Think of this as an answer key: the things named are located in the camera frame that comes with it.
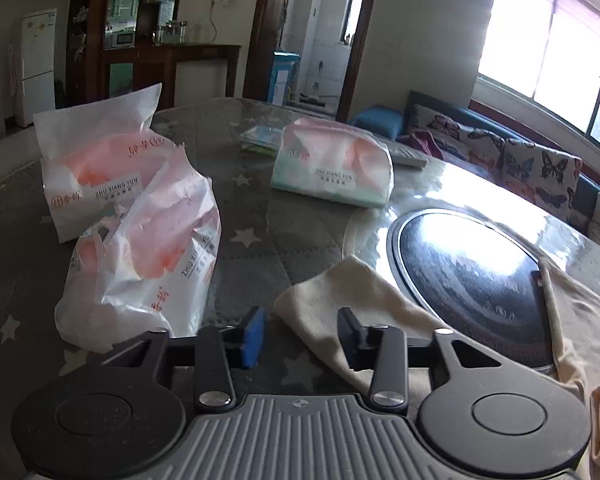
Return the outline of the opened pink tissue pack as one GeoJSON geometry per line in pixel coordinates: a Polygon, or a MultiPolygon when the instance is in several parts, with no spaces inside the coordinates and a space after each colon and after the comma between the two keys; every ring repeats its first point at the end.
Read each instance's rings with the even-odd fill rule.
{"type": "Polygon", "coordinates": [[[150,128],[161,88],[34,115],[44,196],[61,243],[116,203],[135,200],[175,150],[150,128]]]}

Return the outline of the crumpled pink tissue bag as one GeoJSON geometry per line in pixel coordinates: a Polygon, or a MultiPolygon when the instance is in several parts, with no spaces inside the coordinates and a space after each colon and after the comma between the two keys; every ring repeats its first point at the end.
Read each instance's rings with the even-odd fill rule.
{"type": "Polygon", "coordinates": [[[76,241],[54,312],[59,335],[97,353],[148,330],[196,335],[221,231],[211,180],[178,146],[130,206],[76,241]]]}

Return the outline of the dark wooden door frame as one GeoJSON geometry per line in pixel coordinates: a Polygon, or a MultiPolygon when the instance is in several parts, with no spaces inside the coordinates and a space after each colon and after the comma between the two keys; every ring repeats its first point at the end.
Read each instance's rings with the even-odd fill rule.
{"type": "Polygon", "coordinates": [[[294,52],[286,106],[346,122],[374,0],[257,0],[242,95],[268,102],[275,51],[294,52]]]}

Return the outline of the blue small cabinet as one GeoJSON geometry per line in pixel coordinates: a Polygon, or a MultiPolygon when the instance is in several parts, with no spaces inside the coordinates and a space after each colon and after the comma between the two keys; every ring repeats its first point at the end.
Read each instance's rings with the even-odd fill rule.
{"type": "Polygon", "coordinates": [[[268,87],[268,102],[284,106],[290,96],[294,71],[300,63],[300,55],[294,52],[275,51],[268,87]]]}

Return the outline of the blue corner sofa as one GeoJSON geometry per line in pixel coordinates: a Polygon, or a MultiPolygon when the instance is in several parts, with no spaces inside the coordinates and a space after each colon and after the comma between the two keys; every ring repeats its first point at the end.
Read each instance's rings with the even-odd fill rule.
{"type": "Polygon", "coordinates": [[[573,226],[600,245],[600,186],[579,156],[470,108],[412,91],[403,112],[376,105],[350,124],[459,166],[573,226]]]}

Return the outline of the black round induction cooktop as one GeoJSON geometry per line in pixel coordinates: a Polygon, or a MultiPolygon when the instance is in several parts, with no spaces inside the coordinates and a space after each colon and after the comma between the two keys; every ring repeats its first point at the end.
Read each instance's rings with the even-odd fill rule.
{"type": "Polygon", "coordinates": [[[399,288],[446,325],[553,371],[539,261],[513,237],[469,214],[430,208],[393,222],[387,256],[399,288]]]}

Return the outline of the dark wooden cabinet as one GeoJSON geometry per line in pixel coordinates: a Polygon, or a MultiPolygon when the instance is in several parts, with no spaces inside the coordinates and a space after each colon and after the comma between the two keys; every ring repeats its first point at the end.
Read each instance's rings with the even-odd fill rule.
{"type": "Polygon", "coordinates": [[[66,104],[86,104],[161,84],[158,107],[174,107],[183,63],[226,63],[224,94],[234,96],[240,47],[195,42],[178,18],[181,0],[70,0],[66,104]]]}

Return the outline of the white refrigerator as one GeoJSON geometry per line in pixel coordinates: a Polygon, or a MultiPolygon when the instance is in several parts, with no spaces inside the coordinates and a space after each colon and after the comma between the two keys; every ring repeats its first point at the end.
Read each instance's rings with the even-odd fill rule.
{"type": "Polygon", "coordinates": [[[16,42],[16,119],[24,128],[33,116],[55,108],[57,10],[23,17],[16,42]]]}

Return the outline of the magenta cloth on sofa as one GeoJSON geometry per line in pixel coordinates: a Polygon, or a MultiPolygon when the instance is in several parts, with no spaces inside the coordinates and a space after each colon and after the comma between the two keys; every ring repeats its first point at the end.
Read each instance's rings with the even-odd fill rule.
{"type": "Polygon", "coordinates": [[[428,129],[411,128],[407,131],[407,134],[398,136],[396,140],[430,157],[439,160],[443,159],[442,151],[437,146],[434,136],[428,129]]]}

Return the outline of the grey quilted star tablecloth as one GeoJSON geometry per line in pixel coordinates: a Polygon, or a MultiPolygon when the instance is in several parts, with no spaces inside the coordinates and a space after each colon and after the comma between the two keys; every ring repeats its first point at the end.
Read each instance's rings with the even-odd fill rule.
{"type": "MultiPolygon", "coordinates": [[[[275,159],[250,155],[253,126],[300,122],[256,102],[217,99],[166,110],[146,139],[113,136],[76,165],[131,172],[54,193],[46,160],[0,187],[0,477],[24,472],[12,414],[39,388],[148,330],[174,338],[268,312],[257,367],[235,375],[248,393],[362,391],[347,370],[336,316],[427,336],[440,325],[541,372],[554,367],[543,275],[551,292],[584,285],[600,307],[600,245],[538,205],[437,159],[395,164],[368,136],[332,133],[336,158],[318,182],[380,200],[362,208],[279,191],[275,159]]],[[[555,304],[574,342],[587,340],[600,384],[600,314],[555,304]]]]}

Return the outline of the left butterfly print cushion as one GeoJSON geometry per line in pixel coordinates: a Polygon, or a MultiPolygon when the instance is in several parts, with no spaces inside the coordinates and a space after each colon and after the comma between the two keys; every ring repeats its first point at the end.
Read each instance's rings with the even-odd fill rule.
{"type": "Polygon", "coordinates": [[[411,126],[428,130],[441,151],[490,172],[498,170],[505,141],[496,133],[463,125],[421,105],[415,105],[412,109],[411,126]]]}

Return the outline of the cream beige shirt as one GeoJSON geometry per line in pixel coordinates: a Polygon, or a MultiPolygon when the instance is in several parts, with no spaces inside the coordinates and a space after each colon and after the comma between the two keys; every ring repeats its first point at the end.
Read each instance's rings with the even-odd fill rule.
{"type": "MultiPolygon", "coordinates": [[[[548,260],[540,268],[558,382],[591,414],[591,444],[577,472],[585,479],[600,479],[600,295],[548,260]]],[[[355,257],[287,289],[275,300],[274,312],[359,392],[368,390],[370,373],[348,367],[337,337],[342,307],[351,308],[366,324],[396,326],[414,337],[429,338],[444,325],[355,257]]]]}

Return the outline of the window with frame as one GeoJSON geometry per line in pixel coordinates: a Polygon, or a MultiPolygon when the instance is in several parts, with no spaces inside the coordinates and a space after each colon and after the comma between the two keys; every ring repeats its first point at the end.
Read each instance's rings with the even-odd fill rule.
{"type": "Polygon", "coordinates": [[[479,74],[600,144],[600,14],[582,0],[494,0],[479,74]]]}

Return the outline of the right butterfly print cushion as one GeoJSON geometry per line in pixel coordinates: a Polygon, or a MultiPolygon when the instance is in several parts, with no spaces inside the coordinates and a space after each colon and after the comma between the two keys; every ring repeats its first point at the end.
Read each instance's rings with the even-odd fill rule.
{"type": "Polygon", "coordinates": [[[581,169],[580,157],[540,144],[507,140],[501,186],[567,221],[581,169]]]}

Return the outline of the butterfly print cushion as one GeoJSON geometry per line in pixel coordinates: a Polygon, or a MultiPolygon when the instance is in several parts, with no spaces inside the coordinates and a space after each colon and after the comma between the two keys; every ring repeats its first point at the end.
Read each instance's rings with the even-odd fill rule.
{"type": "Polygon", "coordinates": [[[490,172],[498,170],[505,141],[496,133],[463,125],[421,105],[415,105],[412,109],[411,126],[428,130],[441,151],[490,172]]]}
{"type": "Polygon", "coordinates": [[[501,186],[567,221],[581,169],[580,157],[540,144],[507,140],[501,186]]]}

